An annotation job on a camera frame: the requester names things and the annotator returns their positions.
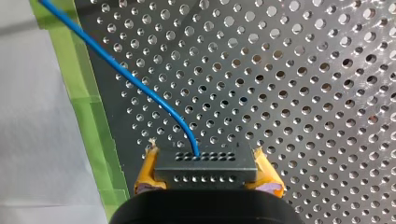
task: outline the metal surface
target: metal surface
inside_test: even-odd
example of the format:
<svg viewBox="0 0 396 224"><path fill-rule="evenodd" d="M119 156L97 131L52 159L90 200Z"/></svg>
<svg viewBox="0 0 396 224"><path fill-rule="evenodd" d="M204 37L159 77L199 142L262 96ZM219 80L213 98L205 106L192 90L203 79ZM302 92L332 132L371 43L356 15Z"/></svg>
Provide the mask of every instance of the metal surface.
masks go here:
<svg viewBox="0 0 396 224"><path fill-rule="evenodd" d="M204 152L200 157L173 147L159 147L154 174L169 189L242 189L245 183L256 180L256 163L248 144L232 144L226 151L201 147Z"/></svg>
<svg viewBox="0 0 396 224"><path fill-rule="evenodd" d="M396 221L394 1L93 2L77 0L92 8L83 28L174 105L201 146L263 146L305 223ZM187 140L91 57L132 188L149 137Z"/></svg>

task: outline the blue wire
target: blue wire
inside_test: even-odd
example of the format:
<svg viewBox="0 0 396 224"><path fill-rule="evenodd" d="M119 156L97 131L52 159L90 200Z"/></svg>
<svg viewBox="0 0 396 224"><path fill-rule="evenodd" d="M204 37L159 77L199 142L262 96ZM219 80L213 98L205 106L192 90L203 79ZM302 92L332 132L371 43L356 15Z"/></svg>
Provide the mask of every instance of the blue wire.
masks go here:
<svg viewBox="0 0 396 224"><path fill-rule="evenodd" d="M53 5L50 0L40 0L39 2L60 21L62 21L67 27L69 27L70 30L72 30L74 33L76 33L76 35L84 40L87 45L89 45L94 51L96 51L96 53L99 54L99 56L101 56L108 64L110 64L118 73L123 75L137 88L142 90L142 92L144 92L147 96L151 97L157 104L162 106L163 109L165 109L176 120L176 122L180 125L180 127L188 136L194 155L199 156L200 151L194 134L192 133L186 122L184 122L184 120L181 118L181 116L175 111L174 108L172 108L172 106L166 103L163 98L157 95L157 93L145 86L139 79L132 76L128 70L119 65L116 60L114 60L102 47L99 46L98 43L96 43L96 41L94 41L89 35L87 35L81 27L79 27L72 20L70 20L70 18L64 12L62 12L55 5Z"/></svg>

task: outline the white surface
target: white surface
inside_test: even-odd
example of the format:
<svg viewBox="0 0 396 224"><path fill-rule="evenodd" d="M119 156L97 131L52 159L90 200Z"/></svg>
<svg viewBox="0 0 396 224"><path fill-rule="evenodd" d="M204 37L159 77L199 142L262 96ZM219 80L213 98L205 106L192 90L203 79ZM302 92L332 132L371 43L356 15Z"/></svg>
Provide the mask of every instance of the white surface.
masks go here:
<svg viewBox="0 0 396 224"><path fill-rule="evenodd" d="M106 223L49 34L28 0L0 7L0 176L1 224Z"/></svg>

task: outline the blue cable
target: blue cable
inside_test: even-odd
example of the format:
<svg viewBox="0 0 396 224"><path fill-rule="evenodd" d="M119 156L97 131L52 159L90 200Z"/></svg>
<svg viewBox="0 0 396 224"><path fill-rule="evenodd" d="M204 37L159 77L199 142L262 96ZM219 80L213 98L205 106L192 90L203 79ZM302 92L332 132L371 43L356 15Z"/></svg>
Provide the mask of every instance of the blue cable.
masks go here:
<svg viewBox="0 0 396 224"><path fill-rule="evenodd" d="M70 30L72 30L76 35L78 35L85 43L90 46L94 51L96 51L99 56L101 56L108 64L110 64L118 73L123 75L126 79L131 81L137 88L142 90L147 96L152 98L157 104L163 107L180 125L180 127L184 130L186 135L188 136L192 151L195 156L199 156L200 151L195 140L195 136L190 130L189 126L184 122L181 116L175 111L172 106L165 102L163 98L161 98L157 93L149 89L145 86L139 79L132 76L132 74L126 70L124 67L119 65L116 60L114 60L111 55L109 55L96 41L94 41L89 35L87 35L81 27L75 24L70 18L60 9L58 9L55 5L53 5L50 0L39 0L39 2L50 11L55 17L57 17L60 21L62 21Z"/></svg>

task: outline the green tape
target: green tape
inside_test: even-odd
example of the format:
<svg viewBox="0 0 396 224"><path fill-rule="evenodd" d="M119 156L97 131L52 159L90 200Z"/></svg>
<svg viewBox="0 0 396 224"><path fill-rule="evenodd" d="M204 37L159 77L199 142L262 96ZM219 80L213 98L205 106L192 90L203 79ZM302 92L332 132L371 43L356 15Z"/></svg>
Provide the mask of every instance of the green tape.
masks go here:
<svg viewBox="0 0 396 224"><path fill-rule="evenodd" d="M79 23L73 0L52 2ZM102 204L107 219L110 219L115 210L129 198L129 192L120 168L116 145L108 127L87 47L37 0L30 0L30 3L38 26L49 31Z"/></svg>

